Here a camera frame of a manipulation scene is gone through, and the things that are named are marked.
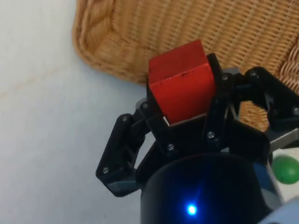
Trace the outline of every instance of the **wicker basket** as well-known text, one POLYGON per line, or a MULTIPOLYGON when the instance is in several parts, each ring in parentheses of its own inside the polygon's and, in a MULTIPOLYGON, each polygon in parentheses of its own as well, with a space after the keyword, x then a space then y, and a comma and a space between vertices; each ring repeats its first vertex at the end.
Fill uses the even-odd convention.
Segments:
MULTIPOLYGON (((299 90, 298 0, 78 0, 73 44, 92 67, 143 84, 148 59, 201 39, 221 66, 263 66, 299 90)), ((265 130, 251 103, 242 121, 265 130)))

